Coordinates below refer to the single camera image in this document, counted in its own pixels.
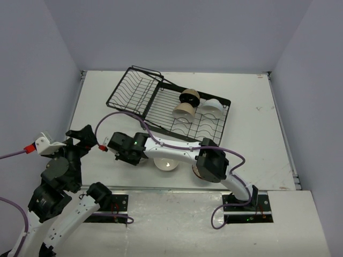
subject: black wire rack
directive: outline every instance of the black wire rack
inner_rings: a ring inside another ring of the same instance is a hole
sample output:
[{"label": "black wire rack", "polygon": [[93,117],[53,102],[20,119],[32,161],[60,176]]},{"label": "black wire rack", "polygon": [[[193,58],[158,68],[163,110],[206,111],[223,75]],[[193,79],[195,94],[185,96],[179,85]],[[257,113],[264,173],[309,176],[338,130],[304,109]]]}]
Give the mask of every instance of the black wire rack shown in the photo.
[{"label": "black wire rack", "polygon": [[[183,123],[173,117],[173,109],[180,104],[179,96],[186,88],[180,87],[153,70],[132,66],[112,92],[106,105],[117,110],[139,115],[149,129],[188,142],[202,141],[204,137],[220,144],[231,101],[198,92],[200,105],[193,123]],[[210,119],[200,113],[208,99],[217,99],[224,108],[220,119]]]}]

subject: white table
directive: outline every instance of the white table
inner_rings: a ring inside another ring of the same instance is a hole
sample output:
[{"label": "white table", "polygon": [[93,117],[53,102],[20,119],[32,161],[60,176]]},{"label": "white table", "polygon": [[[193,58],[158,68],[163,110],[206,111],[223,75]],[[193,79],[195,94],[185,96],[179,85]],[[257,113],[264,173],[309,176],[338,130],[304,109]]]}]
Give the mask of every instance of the white table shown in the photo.
[{"label": "white table", "polygon": [[[103,116],[115,111],[107,107],[105,102],[123,74],[114,71],[87,73],[72,120],[72,130],[79,130],[87,124],[95,129]],[[175,72],[163,75],[177,85],[231,100],[220,146],[237,151],[247,159],[237,173],[260,190],[295,190],[267,75]],[[98,140],[102,142],[117,131],[130,136],[143,132],[137,121],[117,115],[101,125]],[[235,156],[227,157],[231,166],[240,161]],[[185,163],[181,163],[175,171],[162,172],[152,160],[134,167],[114,161],[113,153],[103,153],[96,148],[81,161],[83,184],[86,186],[101,181],[115,187],[223,189],[221,184],[199,180]]]},{"label": "white table", "polygon": [[[274,223],[210,225],[220,192],[131,192],[134,224],[82,224],[57,253],[63,257],[330,257],[309,191],[268,192]],[[223,221],[222,211],[215,224]]]}]

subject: dish rack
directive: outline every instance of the dish rack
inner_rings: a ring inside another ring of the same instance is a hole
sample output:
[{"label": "dish rack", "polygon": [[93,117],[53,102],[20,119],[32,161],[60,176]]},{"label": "dish rack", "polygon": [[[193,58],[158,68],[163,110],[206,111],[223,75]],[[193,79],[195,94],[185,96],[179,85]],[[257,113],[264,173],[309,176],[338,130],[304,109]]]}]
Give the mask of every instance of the dish rack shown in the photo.
[{"label": "dish rack", "polygon": [[[183,123],[173,117],[173,109],[180,104],[179,96],[186,88],[180,87],[158,72],[132,66],[106,102],[108,107],[139,115],[149,129],[188,142],[202,141],[204,137],[220,144],[231,101],[198,92],[200,105],[193,123]],[[224,108],[220,119],[210,119],[200,113],[202,104],[217,99]]]}]

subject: drying rack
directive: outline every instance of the drying rack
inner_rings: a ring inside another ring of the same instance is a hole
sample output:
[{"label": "drying rack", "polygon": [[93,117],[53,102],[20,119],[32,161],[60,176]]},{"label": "drying rack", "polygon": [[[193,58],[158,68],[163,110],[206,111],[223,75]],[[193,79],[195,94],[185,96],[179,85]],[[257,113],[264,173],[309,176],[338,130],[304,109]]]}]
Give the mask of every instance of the drying rack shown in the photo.
[{"label": "drying rack", "polygon": [[[158,72],[132,66],[106,102],[108,107],[139,115],[151,131],[188,142],[202,141],[204,137],[220,144],[231,101],[214,95],[198,92],[200,105],[196,108],[193,123],[176,120],[173,109],[180,104],[179,96],[186,88],[164,78]],[[211,119],[200,113],[208,99],[217,99],[224,108],[220,119]]]}]

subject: gray wall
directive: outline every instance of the gray wall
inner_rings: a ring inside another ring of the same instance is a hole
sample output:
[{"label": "gray wall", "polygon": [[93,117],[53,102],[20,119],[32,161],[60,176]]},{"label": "gray wall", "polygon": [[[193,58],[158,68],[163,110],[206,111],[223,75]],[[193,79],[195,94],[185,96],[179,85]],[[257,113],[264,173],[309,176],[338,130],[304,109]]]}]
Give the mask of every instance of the gray wall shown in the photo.
[{"label": "gray wall", "polygon": [[332,256],[343,256],[343,1],[314,0],[272,73],[304,189]]},{"label": "gray wall", "polygon": [[[0,155],[22,150],[39,132],[63,139],[79,71],[40,0],[0,1]],[[36,153],[0,161],[0,195],[27,209],[48,159]],[[0,202],[0,253],[13,247],[23,218]]]},{"label": "gray wall", "polygon": [[261,72],[311,0],[45,0],[83,70]]}]

